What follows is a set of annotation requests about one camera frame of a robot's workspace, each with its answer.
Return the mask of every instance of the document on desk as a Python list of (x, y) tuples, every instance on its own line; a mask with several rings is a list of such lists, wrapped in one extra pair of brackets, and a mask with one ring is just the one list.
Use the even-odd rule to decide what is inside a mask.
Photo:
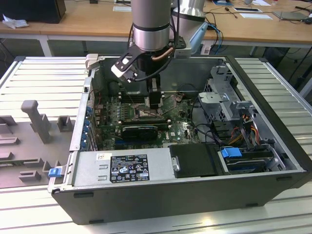
[(249, 14), (249, 13), (240, 13), (240, 15), (244, 18), (248, 19), (258, 19), (258, 20), (272, 20), (272, 18), (268, 15), (262, 14)]
[(253, 0), (253, 5), (256, 5), (256, 6), (270, 6), (270, 4), (266, 3), (264, 0)]

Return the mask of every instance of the table leg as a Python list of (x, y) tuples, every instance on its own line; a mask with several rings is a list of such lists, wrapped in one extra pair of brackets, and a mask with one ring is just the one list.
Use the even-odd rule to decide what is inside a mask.
[(49, 46), (48, 37), (45, 36), (45, 35), (40, 36), (39, 42), (40, 42), (40, 45), (42, 47), (44, 56), (46, 56), (46, 57), (53, 57), (54, 54), (53, 54), (53, 51), (51, 50), (51, 48)]
[(82, 41), (82, 48), (83, 48), (83, 53), (85, 56), (88, 55), (88, 46), (87, 46), (87, 42), (85, 40)]
[(252, 50), (250, 51), (249, 55), (254, 56), (254, 54), (257, 52), (258, 46), (253, 46)]

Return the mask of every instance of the blue latch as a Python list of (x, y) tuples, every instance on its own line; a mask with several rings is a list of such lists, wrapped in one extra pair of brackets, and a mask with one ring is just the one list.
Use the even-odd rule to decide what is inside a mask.
[(51, 168), (49, 170), (49, 177), (53, 178), (53, 177), (62, 177), (61, 175), (62, 169), (61, 168)]
[(221, 153), (223, 157), (242, 157), (239, 148), (224, 148)]

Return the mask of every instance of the black case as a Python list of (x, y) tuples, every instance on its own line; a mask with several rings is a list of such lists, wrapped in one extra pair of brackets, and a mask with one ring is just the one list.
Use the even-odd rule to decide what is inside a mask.
[(0, 13), (15, 20), (59, 23), (66, 11), (64, 0), (1, 0)]

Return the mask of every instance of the power supply label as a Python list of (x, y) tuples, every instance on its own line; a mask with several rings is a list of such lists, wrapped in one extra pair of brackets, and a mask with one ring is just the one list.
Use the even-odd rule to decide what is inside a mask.
[(112, 183), (150, 180), (147, 155), (111, 157), (110, 181)]

